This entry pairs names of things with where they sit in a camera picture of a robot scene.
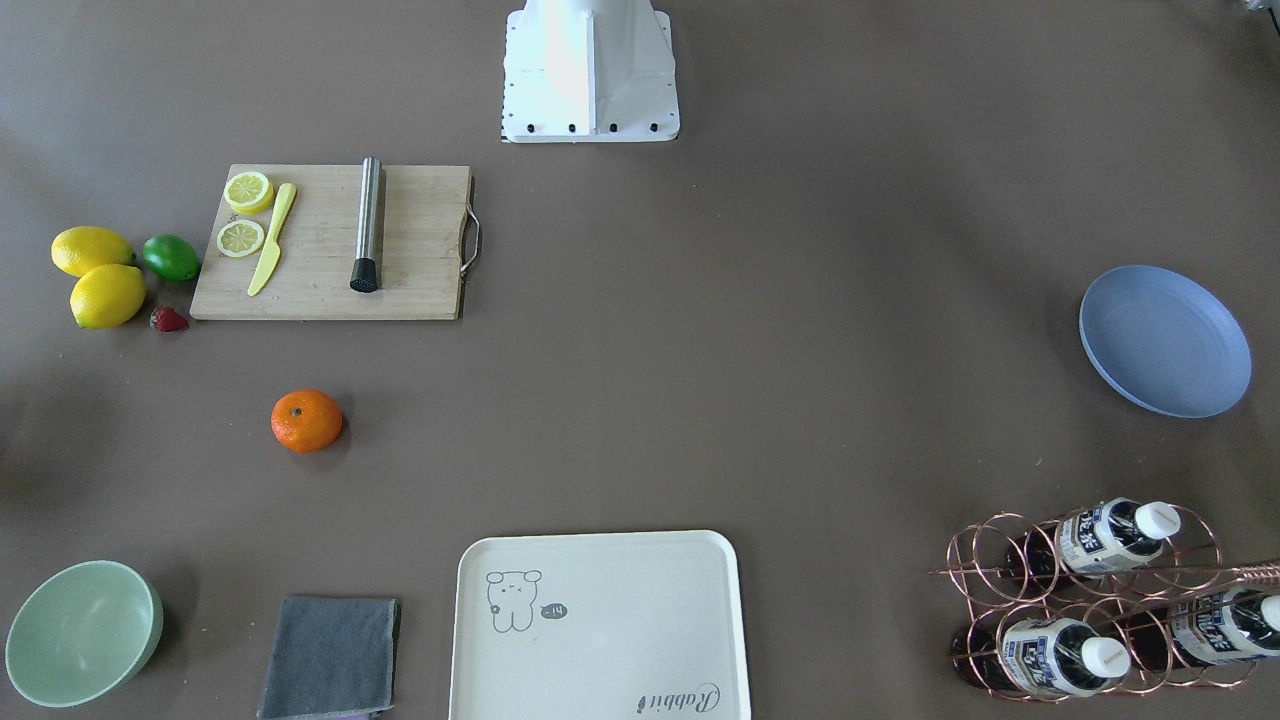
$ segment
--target yellow knife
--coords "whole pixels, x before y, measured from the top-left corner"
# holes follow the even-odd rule
[[[293,208],[293,199],[298,195],[298,186],[292,182],[280,184],[275,191],[275,206],[271,208],[271,227],[266,231],[266,240],[262,242],[261,255],[257,258],[257,269],[253,270],[253,279],[248,282],[251,296],[262,291],[266,281],[271,279],[275,265],[280,261],[280,225]]]

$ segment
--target green bowl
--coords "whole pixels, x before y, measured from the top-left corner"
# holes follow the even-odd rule
[[[146,665],[163,625],[160,597],[132,568],[73,565],[36,588],[13,619],[9,680],[45,707],[88,702]]]

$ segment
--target metal handle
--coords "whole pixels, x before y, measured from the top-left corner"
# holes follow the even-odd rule
[[[458,269],[458,277],[461,277],[463,281],[467,279],[467,270],[470,270],[471,265],[474,265],[475,261],[480,258],[480,243],[483,241],[483,234],[480,232],[480,218],[476,218],[475,210],[471,209],[470,200],[467,201],[467,218],[470,220],[467,224],[468,225],[474,224],[476,228],[476,241],[475,241],[475,250],[472,250],[471,252],[471,258],[467,258],[466,263],[462,263],[462,268]],[[463,250],[466,250],[467,238],[465,227],[462,228],[462,234],[463,234],[462,247]]]
[[[356,258],[374,258],[378,232],[378,195],[383,187],[383,161],[365,158],[360,178],[360,218],[356,220]]]

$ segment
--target bottle label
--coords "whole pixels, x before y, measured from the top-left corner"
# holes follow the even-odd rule
[[[1009,679],[1027,694],[1039,700],[1060,700],[1068,696],[1091,696],[1062,676],[1053,650],[1057,634],[1075,620],[1021,620],[1005,629],[1001,638],[1001,657]]]
[[[1174,606],[1169,629],[1183,651],[1208,662],[1239,662],[1280,655],[1249,642],[1235,625],[1229,603],[1244,588],[1216,592]]]
[[[1116,539],[1108,518],[1119,502],[1128,501],[1117,497],[1062,520],[1057,529],[1057,551],[1068,568],[1084,575],[1103,575],[1137,568],[1156,557],[1129,552]]]

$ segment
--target blue plate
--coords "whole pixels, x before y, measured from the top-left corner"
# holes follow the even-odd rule
[[[1120,395],[1174,418],[1208,418],[1249,387],[1249,343],[1231,313],[1196,282],[1125,265],[1093,281],[1080,304],[1084,352]]]

